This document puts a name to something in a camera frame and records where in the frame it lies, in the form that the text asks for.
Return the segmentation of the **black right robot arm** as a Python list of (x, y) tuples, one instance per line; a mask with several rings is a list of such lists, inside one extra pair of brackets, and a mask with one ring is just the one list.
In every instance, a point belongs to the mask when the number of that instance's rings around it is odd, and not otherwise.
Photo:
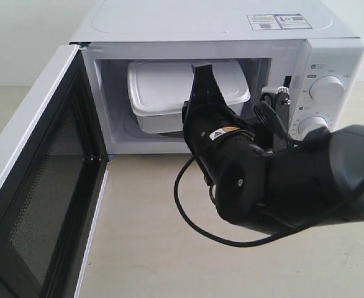
[(320, 127), (295, 140), (271, 101), (254, 110), (286, 148), (261, 147), (254, 129), (227, 106), (212, 66), (193, 67), (183, 137), (220, 218), (265, 233), (364, 221), (364, 125)]

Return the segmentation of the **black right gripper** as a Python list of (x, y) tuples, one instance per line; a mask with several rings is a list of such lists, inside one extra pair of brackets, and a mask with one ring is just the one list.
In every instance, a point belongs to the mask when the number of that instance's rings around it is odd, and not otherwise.
[(255, 134), (228, 108), (211, 64), (193, 65), (189, 101), (183, 104), (183, 137), (208, 186), (235, 175), (239, 186), (264, 186), (266, 159)]

